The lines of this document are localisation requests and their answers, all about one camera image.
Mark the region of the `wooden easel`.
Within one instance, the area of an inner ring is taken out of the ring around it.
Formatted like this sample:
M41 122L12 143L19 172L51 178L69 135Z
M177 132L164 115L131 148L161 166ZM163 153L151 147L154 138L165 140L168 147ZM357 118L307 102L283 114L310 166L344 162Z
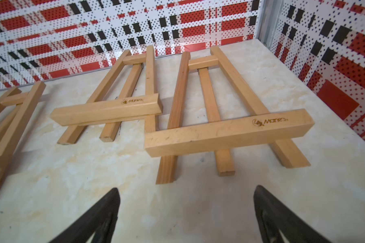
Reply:
M12 115L8 116L7 124L0 131L0 188L7 174L7 168L12 160L16 147L25 128L42 96L46 85L43 81L36 82L28 92L22 104L17 105Z
M214 66L221 69L249 116L221 119L209 76L209 69ZM194 69L199 73L208 121L183 126L188 74ZM148 125L145 150L151 157L160 158L157 184L175 181L179 156L201 152L214 152L218 175L232 176L235 165L231 149L259 144L268 144L284 167L303 168L310 163L293 139L304 136L313 125L305 109L271 113L220 47L212 46L210 55L202 58L191 59L189 52L183 52L167 128L158 131Z
M118 98L105 100L126 65L132 69ZM156 92L155 50L153 46L147 46L144 54L136 56L125 50L85 104L56 108L50 117L66 127L57 143L71 145L90 125L104 125L99 137L103 142L115 140L123 121L144 119L145 132L155 132L159 128L157 116L162 111L163 105Z

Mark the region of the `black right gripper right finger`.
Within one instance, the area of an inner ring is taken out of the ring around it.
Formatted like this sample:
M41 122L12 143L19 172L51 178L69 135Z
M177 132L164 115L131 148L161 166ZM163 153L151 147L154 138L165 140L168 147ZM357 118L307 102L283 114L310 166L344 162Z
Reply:
M253 195L255 214L264 243L328 243L265 187L257 185Z

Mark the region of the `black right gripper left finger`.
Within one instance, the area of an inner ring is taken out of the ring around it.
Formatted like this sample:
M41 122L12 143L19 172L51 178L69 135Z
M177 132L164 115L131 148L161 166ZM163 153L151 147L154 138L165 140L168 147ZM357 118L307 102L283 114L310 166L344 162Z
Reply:
M112 188L52 243L110 243L115 231L120 207L118 188Z

